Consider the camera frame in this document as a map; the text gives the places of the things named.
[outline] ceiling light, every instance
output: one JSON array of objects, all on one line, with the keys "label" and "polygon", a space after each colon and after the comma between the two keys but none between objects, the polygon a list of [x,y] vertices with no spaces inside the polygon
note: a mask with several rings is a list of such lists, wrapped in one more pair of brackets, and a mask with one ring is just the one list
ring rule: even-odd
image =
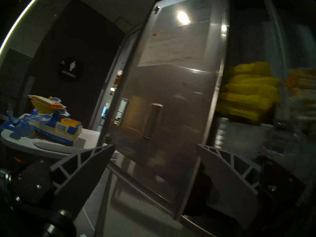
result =
[{"label": "ceiling light", "polygon": [[35,2],[36,0],[32,0],[27,7],[23,10],[23,12],[21,13],[21,15],[18,17],[18,19],[15,21],[15,23],[13,24],[13,26],[11,27],[9,33],[7,34],[7,37],[4,39],[1,47],[0,47],[0,54],[4,48],[4,45],[7,43],[12,31],[14,30],[14,28],[16,27],[16,25],[18,24],[18,22],[20,21],[20,19],[23,17],[23,15],[26,13],[26,11],[30,8],[30,6],[32,6],[32,4]]},{"label": "ceiling light", "polygon": [[185,12],[179,12],[179,13],[178,13],[178,19],[179,19],[179,21],[180,21],[181,23],[183,23],[183,24],[188,24],[188,23],[190,23],[190,20],[189,20],[189,18],[188,18],[188,16],[186,15]]}]

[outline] yellow package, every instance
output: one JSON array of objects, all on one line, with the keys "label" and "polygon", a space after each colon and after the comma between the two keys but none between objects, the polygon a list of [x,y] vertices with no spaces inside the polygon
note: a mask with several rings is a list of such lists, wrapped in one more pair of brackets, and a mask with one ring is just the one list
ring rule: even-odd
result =
[{"label": "yellow package", "polygon": [[260,75],[271,76],[270,65],[267,62],[255,62],[251,64],[239,64],[227,70],[231,75]]},{"label": "yellow package", "polygon": [[280,84],[280,79],[270,77],[270,76],[260,76],[260,75],[238,75],[230,78],[229,84],[264,84],[274,87],[278,87]]},{"label": "yellow package", "polygon": [[238,109],[223,101],[217,103],[216,111],[223,115],[241,116],[252,121],[258,121],[261,115],[258,111]]},{"label": "yellow package", "polygon": [[226,84],[225,89],[234,94],[257,95],[272,102],[279,100],[278,88],[264,84]]},{"label": "yellow package", "polygon": [[267,98],[257,95],[240,95],[233,93],[221,93],[219,98],[228,103],[232,103],[235,108],[268,111],[273,102]]},{"label": "yellow package", "polygon": [[56,109],[65,109],[66,107],[59,102],[50,100],[48,98],[44,98],[36,95],[28,95],[31,98],[31,102],[34,107],[40,112],[40,114],[51,114]]}]

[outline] plastic wrapper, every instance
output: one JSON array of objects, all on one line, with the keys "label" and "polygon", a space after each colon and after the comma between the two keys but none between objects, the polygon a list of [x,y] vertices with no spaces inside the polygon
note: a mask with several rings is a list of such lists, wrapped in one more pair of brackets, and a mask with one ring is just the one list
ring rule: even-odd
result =
[{"label": "plastic wrapper", "polygon": [[240,116],[253,122],[279,101],[280,80],[271,77],[267,62],[240,64],[228,70],[228,83],[221,88],[216,111],[222,115]]},{"label": "plastic wrapper", "polygon": [[228,69],[227,74],[236,75],[260,75],[271,76],[270,65],[267,62],[255,62],[251,64],[240,64]]},{"label": "plastic wrapper", "polygon": [[278,88],[264,84],[226,84],[225,89],[234,94],[257,95],[272,102],[279,100]]},{"label": "plastic wrapper", "polygon": [[28,129],[49,139],[73,145],[73,142],[82,131],[81,122],[69,118],[70,114],[65,110],[65,106],[60,104],[60,99],[29,96],[36,104],[32,112],[15,118],[9,106],[7,111],[9,121],[4,123],[0,130],[12,124],[16,129]]},{"label": "plastic wrapper", "polygon": [[268,111],[273,101],[257,95],[240,95],[233,93],[221,93],[219,98],[228,103],[234,103],[240,109]]},{"label": "plastic wrapper", "polygon": [[260,76],[260,75],[238,75],[232,77],[229,80],[230,84],[260,84],[260,85],[270,85],[273,87],[278,87],[280,84],[280,79],[271,76]]}]

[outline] door handle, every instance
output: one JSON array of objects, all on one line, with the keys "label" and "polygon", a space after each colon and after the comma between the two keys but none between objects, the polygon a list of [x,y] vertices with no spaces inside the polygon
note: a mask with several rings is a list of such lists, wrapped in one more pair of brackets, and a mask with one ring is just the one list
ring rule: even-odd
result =
[{"label": "door handle", "polygon": [[162,104],[153,103],[151,105],[151,112],[149,114],[148,120],[145,125],[145,129],[143,132],[143,137],[147,139],[151,139],[152,134],[155,131],[156,123],[162,109]]}]

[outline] screw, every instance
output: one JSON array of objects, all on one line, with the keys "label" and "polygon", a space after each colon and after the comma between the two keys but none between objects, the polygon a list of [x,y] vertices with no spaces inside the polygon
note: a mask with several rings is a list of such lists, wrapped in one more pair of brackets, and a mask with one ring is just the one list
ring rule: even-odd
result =
[{"label": "screw", "polygon": [[268,189],[272,192],[275,192],[277,190],[277,187],[274,185],[268,185]]}]

